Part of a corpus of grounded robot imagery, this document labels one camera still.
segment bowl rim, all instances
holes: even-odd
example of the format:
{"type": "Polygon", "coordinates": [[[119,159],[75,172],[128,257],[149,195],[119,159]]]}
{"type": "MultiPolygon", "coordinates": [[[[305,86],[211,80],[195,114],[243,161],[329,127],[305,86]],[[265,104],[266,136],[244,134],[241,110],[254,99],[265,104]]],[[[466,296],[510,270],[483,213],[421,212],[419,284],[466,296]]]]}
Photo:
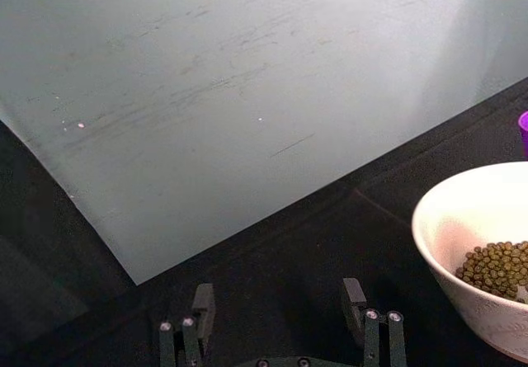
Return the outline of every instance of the bowl rim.
{"type": "Polygon", "coordinates": [[[490,299],[496,303],[502,304],[504,306],[508,306],[511,308],[520,308],[524,311],[528,311],[528,303],[519,303],[517,301],[512,301],[510,299],[504,299],[502,297],[499,297],[498,295],[487,293],[484,290],[477,289],[473,287],[472,285],[468,285],[461,279],[457,278],[455,274],[449,272],[442,264],[440,264],[430,253],[428,247],[425,244],[425,241],[423,239],[423,236],[421,235],[419,231],[418,221],[420,219],[420,215],[422,210],[424,209],[424,205],[427,203],[427,200],[431,198],[431,195],[433,195],[440,187],[444,186],[446,183],[449,183],[453,181],[456,177],[460,176],[467,176],[470,172],[477,172],[482,171],[484,169],[496,169],[497,167],[505,167],[505,166],[520,166],[519,164],[524,164],[528,166],[528,162],[526,161],[519,161],[519,162],[501,162],[501,163],[494,163],[492,165],[485,165],[482,167],[475,167],[472,169],[469,169],[467,171],[463,171],[460,173],[457,173],[453,176],[450,176],[446,178],[445,180],[441,181],[440,183],[433,186],[417,203],[416,208],[414,209],[414,212],[412,213],[412,222],[411,222],[411,230],[412,230],[412,238],[414,239],[414,244],[416,245],[418,251],[422,255],[422,257],[425,259],[427,264],[429,264],[430,267],[432,267],[435,271],[437,271],[439,274],[444,276],[449,282],[453,283],[456,286],[461,287],[462,289],[466,289],[469,292],[478,294],[486,299],[490,299]]]}

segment white bowl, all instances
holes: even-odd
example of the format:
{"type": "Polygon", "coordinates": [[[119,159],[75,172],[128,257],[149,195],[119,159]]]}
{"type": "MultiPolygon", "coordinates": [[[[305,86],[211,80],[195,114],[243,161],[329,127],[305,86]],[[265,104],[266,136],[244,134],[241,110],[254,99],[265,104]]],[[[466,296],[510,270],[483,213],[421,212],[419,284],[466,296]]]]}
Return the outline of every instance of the white bowl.
{"type": "MultiPolygon", "coordinates": [[[[419,252],[466,324],[490,346],[528,363],[528,304],[475,289],[454,275],[476,246],[528,240],[528,162],[450,177],[423,196],[412,225],[419,252]]],[[[528,294],[520,295],[528,301],[528,294]]]]}

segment black table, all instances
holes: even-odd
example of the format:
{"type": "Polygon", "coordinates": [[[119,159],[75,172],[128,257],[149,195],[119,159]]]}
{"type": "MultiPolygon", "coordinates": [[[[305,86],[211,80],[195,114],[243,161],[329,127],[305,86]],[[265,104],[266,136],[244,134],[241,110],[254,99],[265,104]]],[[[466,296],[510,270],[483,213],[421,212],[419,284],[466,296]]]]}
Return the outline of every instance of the black table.
{"type": "Polygon", "coordinates": [[[463,323],[413,244],[414,206],[458,172],[524,159],[516,120],[528,81],[456,116],[13,355],[14,365],[156,366],[156,328],[214,284],[212,365],[261,355],[357,364],[339,304],[343,277],[370,306],[405,316],[410,366],[522,365],[463,323]]]}

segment screw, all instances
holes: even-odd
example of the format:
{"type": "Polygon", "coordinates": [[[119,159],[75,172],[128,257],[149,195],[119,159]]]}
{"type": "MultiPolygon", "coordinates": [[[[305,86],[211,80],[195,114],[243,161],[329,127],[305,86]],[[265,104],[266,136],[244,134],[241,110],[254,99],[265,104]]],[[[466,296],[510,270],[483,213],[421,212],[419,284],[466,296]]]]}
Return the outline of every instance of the screw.
{"type": "Polygon", "coordinates": [[[163,322],[162,324],[159,325],[159,329],[162,332],[168,332],[171,328],[172,328],[172,324],[169,322],[163,322]]]}
{"type": "Polygon", "coordinates": [[[185,327],[190,327],[193,324],[195,324],[195,319],[193,319],[193,318],[185,318],[185,319],[183,319],[183,322],[181,322],[181,324],[183,326],[185,326],[185,327]]]}
{"type": "Polygon", "coordinates": [[[389,319],[395,322],[399,322],[400,320],[402,320],[402,317],[399,315],[399,313],[389,312],[389,319]]]}
{"type": "Polygon", "coordinates": [[[368,311],[366,311],[366,314],[365,314],[369,319],[377,319],[378,318],[378,313],[376,311],[373,311],[372,309],[369,309],[368,311]]]}
{"type": "Polygon", "coordinates": [[[297,361],[297,365],[299,367],[310,367],[310,360],[303,357],[302,359],[299,359],[299,361],[297,361]]]}

